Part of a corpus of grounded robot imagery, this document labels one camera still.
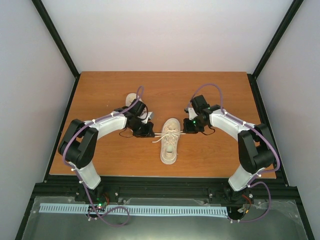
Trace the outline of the white lace sneaker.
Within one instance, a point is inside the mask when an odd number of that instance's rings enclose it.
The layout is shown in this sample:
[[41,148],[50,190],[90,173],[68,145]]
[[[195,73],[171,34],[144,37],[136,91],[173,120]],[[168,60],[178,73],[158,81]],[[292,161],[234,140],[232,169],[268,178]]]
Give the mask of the white lace sneaker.
[[125,99],[125,106],[126,107],[130,107],[132,103],[135,102],[136,99],[138,99],[140,96],[137,95],[136,93],[129,93],[127,96],[126,96],[126,99]]
[[178,142],[185,133],[181,129],[181,124],[178,119],[168,119],[161,132],[155,133],[155,138],[158,140],[152,143],[160,142],[160,160],[165,165],[172,165],[176,162],[178,156]]

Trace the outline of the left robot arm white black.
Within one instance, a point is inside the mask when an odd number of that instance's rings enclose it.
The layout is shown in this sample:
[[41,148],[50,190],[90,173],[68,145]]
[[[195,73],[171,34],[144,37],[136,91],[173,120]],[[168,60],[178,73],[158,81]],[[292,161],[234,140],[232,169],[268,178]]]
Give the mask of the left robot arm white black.
[[132,130],[132,135],[137,138],[153,138],[153,116],[146,104],[135,99],[130,106],[116,108],[98,119],[71,121],[58,146],[58,153],[64,163],[76,172],[79,182],[87,187],[86,195],[92,201],[99,201],[104,195],[104,188],[99,185],[101,177],[93,164],[97,141],[124,129]]

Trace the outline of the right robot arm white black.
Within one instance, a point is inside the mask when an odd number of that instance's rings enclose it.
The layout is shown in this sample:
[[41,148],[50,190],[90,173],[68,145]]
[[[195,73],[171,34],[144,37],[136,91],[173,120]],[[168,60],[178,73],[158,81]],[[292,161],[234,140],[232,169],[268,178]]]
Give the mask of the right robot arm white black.
[[228,179],[234,192],[250,186],[255,177],[278,159],[270,130],[265,124],[245,122],[218,104],[210,106],[203,95],[193,97],[190,104],[186,110],[188,118],[183,120],[184,133],[204,133],[205,127],[218,128],[237,141],[239,167]]

